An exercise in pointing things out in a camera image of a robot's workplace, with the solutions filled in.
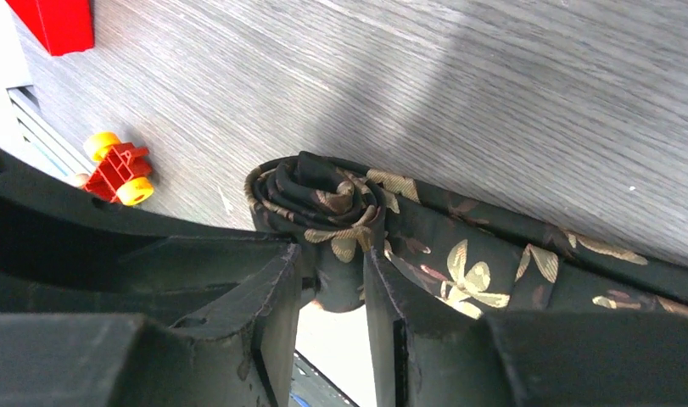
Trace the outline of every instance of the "white speck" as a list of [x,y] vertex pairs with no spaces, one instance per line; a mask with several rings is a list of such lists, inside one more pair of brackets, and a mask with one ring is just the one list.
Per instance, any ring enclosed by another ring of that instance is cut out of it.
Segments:
[[231,204],[231,201],[224,196],[224,192],[221,191],[221,187],[217,185],[216,189],[219,190],[219,196],[221,197],[221,201],[224,203],[224,210],[227,212],[227,215],[230,215],[233,212],[233,205]]

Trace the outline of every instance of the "wood grain surface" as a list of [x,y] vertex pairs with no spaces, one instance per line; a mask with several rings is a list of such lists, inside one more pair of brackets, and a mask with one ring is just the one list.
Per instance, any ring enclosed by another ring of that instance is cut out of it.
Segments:
[[245,175],[303,149],[688,265],[688,0],[94,10],[93,50],[52,59],[21,31],[26,57],[73,143],[149,146],[146,209],[250,228]]

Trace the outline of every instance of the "blue mark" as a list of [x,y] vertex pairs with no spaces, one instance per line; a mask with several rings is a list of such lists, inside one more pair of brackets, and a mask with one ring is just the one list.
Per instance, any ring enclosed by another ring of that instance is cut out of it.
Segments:
[[297,396],[296,394],[289,393],[289,395],[291,396],[292,399],[294,399],[294,401],[296,403],[299,403],[299,405],[301,407],[311,407],[308,403],[306,403],[306,400],[302,399],[301,397]]

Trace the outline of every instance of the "floral fabric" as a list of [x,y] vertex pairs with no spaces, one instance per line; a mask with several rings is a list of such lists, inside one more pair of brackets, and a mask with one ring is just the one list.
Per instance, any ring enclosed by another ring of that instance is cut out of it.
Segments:
[[293,235],[324,309],[365,301],[363,253],[381,250],[422,290],[472,318],[492,310],[661,310],[688,315],[688,269],[343,159],[302,152],[244,187],[259,231]]

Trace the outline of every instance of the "yellow wheel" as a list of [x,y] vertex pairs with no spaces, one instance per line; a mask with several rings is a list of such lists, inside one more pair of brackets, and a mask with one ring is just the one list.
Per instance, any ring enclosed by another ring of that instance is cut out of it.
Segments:
[[152,193],[154,193],[154,187],[145,176],[134,178],[116,190],[116,196],[126,206],[139,204]]
[[106,157],[112,146],[121,144],[119,138],[112,132],[106,131],[104,133],[97,133],[89,137],[84,142],[84,151],[94,161],[101,162]]

